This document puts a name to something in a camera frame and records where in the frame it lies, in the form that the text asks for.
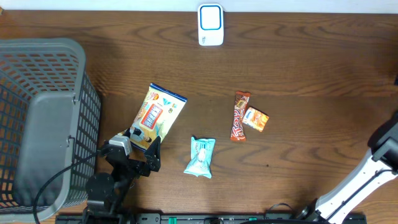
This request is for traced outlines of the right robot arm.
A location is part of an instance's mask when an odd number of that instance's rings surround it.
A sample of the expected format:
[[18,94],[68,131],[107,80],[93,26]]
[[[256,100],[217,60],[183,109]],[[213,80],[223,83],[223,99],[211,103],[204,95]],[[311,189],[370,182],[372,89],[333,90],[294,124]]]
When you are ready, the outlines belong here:
[[397,112],[372,133],[367,147],[359,164],[333,190],[292,218],[306,223],[343,223],[373,191],[397,178]]

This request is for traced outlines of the orange chocolate bar wrapper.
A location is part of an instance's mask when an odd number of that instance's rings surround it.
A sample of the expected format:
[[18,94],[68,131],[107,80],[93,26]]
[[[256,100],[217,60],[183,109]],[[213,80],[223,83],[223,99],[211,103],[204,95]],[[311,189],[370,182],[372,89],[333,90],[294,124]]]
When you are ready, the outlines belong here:
[[230,140],[232,141],[246,140],[243,129],[243,116],[246,112],[250,96],[249,92],[237,91],[235,93],[233,125],[230,135]]

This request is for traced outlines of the yellow snack bag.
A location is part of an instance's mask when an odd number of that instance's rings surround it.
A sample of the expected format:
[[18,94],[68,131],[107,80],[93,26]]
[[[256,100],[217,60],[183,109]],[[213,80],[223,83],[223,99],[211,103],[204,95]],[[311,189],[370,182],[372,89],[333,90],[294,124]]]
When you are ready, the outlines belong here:
[[164,139],[174,124],[187,99],[151,83],[144,101],[129,128],[131,144],[146,151],[157,136]]

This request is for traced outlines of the teal small snack packet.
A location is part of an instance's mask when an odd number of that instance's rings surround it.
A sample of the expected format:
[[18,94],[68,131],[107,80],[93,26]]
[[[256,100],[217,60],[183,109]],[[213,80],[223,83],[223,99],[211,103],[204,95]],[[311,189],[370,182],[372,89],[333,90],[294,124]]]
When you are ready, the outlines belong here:
[[197,139],[191,137],[191,161],[188,163],[185,174],[212,178],[210,164],[216,139]]

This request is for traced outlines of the orange small snack packet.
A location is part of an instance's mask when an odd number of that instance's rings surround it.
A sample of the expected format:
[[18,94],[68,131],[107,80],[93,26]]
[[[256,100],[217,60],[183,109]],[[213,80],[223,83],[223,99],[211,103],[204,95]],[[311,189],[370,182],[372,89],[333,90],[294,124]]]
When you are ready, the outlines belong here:
[[249,107],[243,116],[243,123],[259,132],[263,132],[268,120],[268,115],[253,107]]

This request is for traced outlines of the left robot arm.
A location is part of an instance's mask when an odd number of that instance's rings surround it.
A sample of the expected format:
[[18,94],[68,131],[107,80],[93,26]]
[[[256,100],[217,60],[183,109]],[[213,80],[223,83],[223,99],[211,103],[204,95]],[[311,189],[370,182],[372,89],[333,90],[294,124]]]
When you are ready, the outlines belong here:
[[129,158],[131,141],[126,136],[115,135],[99,150],[99,155],[111,164],[113,171],[91,176],[85,190],[88,194],[83,223],[135,223],[132,212],[123,208],[125,196],[139,177],[148,177],[159,171],[161,137],[156,137],[144,152],[145,161]]

